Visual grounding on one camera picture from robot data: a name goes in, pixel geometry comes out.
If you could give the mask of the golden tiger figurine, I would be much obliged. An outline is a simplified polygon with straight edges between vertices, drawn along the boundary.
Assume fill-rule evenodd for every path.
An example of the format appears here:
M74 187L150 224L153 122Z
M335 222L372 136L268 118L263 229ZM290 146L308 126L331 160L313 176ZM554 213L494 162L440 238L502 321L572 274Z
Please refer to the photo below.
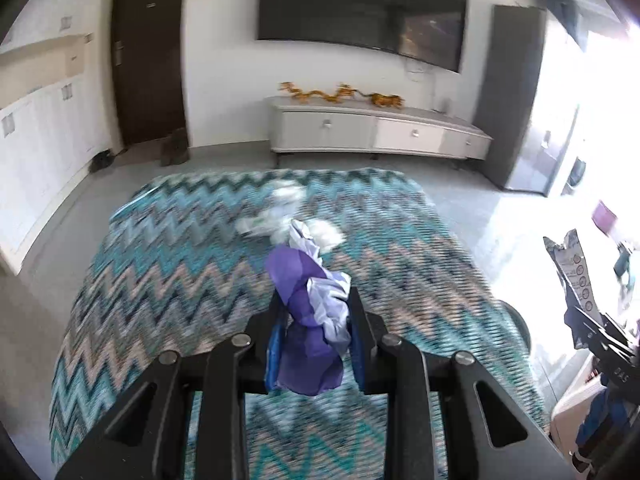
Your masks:
M373 92L368 95L368 99L376 107L396 108L396 110L401 110L404 107L404 99L397 94Z

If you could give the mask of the golden dragon figurine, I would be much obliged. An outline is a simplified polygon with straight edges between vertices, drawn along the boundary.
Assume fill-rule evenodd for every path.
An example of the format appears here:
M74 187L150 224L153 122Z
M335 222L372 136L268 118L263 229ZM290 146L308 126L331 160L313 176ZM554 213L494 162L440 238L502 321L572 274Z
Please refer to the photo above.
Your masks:
M333 104L340 104L347 99L355 99L359 91L349 84L340 84L333 93L326 93L314 89L305 91L298 88L292 81L283 81L279 84L279 91L286 92L288 96L299 103L308 103L311 99L320 99Z

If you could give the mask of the white lower shoe cabinet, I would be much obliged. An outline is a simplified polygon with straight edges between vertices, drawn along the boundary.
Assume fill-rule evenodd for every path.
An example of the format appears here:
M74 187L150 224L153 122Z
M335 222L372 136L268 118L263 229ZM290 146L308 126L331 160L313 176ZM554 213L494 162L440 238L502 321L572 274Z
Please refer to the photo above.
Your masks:
M87 77L49 84L1 111L1 250L22 264L29 235L111 145Z

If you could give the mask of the white wall charger device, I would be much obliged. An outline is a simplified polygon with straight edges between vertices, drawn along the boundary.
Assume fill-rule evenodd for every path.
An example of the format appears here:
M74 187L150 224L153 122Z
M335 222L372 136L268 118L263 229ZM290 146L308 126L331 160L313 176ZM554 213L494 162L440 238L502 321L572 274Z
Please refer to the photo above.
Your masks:
M442 114L448 114L450 111L450 101L448 99L442 100L440 103L439 111Z

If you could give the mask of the brown boots pair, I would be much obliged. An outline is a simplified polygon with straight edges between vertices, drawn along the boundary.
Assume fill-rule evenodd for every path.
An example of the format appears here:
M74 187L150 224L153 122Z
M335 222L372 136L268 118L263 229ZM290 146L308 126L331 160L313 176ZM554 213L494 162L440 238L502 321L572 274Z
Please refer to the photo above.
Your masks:
M160 166L182 165L190 159L189 137L186 128L174 130L160 144Z

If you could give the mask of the blue grey curtain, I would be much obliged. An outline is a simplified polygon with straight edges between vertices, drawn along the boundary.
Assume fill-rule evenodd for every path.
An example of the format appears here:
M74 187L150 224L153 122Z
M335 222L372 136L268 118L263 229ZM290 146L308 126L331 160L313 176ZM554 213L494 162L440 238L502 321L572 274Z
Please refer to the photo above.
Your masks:
M544 0L547 9L564 26L567 33L576 44L585 50L587 44L587 32L582 19L582 12L575 0Z

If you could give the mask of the washing machine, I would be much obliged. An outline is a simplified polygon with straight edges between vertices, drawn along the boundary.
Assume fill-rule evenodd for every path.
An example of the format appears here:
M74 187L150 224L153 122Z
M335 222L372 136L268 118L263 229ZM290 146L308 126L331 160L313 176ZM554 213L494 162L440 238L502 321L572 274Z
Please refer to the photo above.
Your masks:
M586 163L577 157L575 159L572 170L570 170L570 174L568 175L567 181L564 185L562 194L574 194L578 185L582 183L582 179L584 178L586 172Z

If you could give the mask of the large black wall television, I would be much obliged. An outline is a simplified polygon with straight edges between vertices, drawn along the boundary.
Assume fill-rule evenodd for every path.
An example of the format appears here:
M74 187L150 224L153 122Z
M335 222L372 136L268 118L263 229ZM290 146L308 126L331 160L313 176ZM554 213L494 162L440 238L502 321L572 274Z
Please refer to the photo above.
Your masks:
M393 53L457 73L468 0L259 0L256 38Z

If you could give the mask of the white upper wall cabinet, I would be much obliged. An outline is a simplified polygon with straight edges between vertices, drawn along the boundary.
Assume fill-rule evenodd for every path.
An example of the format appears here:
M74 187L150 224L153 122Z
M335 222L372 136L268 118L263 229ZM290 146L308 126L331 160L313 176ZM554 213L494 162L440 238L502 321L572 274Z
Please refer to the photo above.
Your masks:
M108 0L28 0L2 41L1 53L66 36L106 35Z

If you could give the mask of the white tissue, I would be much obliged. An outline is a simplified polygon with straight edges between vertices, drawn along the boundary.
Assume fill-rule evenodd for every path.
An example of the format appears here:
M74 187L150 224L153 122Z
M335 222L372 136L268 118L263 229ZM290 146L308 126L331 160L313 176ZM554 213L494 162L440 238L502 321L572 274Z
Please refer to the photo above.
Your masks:
M343 232L332 222L322 219L309 219L306 222L309 237L319 247L319 252L332 252L345 241Z

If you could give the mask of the white TV cabinet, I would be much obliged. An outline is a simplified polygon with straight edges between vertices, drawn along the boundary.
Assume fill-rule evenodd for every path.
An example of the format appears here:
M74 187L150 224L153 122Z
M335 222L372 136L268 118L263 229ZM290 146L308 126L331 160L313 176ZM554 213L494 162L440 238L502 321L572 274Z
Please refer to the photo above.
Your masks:
M486 158L491 137L462 119L405 107L375 107L366 102L332 104L319 99L299 103L268 100L269 143L274 154L362 153Z

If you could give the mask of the white green-print plastic bag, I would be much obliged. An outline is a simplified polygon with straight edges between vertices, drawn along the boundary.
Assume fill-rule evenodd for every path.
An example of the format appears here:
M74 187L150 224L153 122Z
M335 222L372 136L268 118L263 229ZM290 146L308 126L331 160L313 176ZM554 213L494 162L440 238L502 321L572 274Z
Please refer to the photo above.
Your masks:
M288 236L291 220L305 198L303 185L293 180L274 180L270 184L266 206L256 216L236 220L236 232L248 237L269 237L273 244L281 244Z

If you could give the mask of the teal zigzag rug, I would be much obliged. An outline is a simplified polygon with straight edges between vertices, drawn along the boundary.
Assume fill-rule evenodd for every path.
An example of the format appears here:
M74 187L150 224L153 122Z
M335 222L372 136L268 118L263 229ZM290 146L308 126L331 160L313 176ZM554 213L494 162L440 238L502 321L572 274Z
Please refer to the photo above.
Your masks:
M421 350L472 352L548 426L522 336L416 182L373 168L174 174L111 216L81 284L52 380L52 462L163 351L208 351L273 299L329 342L351 289Z

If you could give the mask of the purple plastic bag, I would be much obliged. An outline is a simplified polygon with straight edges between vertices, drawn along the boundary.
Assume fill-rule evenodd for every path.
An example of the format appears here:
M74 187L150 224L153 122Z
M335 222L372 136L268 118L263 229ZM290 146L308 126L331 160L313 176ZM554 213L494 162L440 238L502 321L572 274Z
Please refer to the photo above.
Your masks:
M350 344L347 299L352 279L323 265L306 223L296 219L286 242L270 252L266 270L291 318L279 386L303 396L337 388Z

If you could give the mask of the dark brown entrance door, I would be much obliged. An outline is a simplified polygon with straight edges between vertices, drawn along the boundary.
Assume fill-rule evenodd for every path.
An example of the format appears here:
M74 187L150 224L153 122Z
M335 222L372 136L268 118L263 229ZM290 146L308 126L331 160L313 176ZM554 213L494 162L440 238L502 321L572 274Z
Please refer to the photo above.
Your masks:
M182 0L113 0L112 79L122 143L186 125L181 73Z

